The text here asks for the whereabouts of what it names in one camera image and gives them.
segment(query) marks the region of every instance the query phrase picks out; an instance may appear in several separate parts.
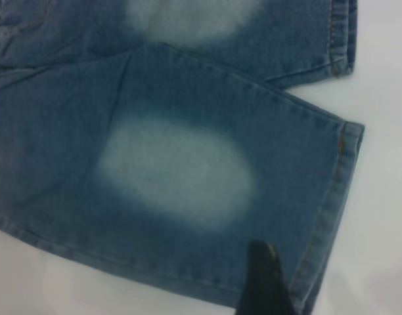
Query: white surface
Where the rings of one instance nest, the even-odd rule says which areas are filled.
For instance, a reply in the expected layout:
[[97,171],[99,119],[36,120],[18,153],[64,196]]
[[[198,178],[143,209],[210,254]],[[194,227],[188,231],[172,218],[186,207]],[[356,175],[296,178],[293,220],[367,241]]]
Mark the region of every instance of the white surface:
[[[402,0],[361,0],[355,75],[294,89],[366,124],[316,315],[402,315]],[[0,315],[231,315],[0,232]]]

